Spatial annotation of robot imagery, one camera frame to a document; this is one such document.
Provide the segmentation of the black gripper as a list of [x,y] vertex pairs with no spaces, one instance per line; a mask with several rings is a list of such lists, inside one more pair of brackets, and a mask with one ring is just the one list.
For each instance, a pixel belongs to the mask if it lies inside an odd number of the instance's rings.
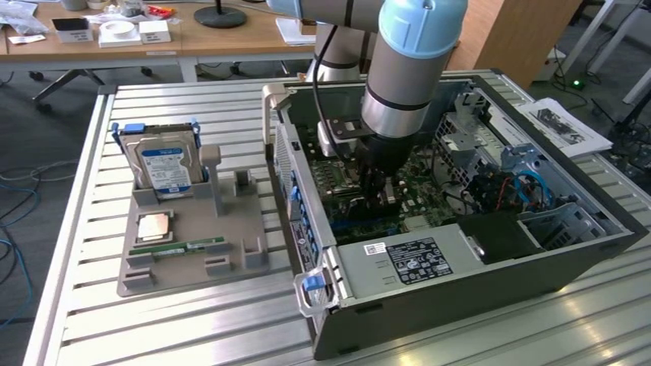
[[387,178],[396,175],[413,149],[413,138],[389,138],[379,134],[357,139],[355,158],[357,161],[359,185],[367,206],[379,205],[377,194],[383,191]]

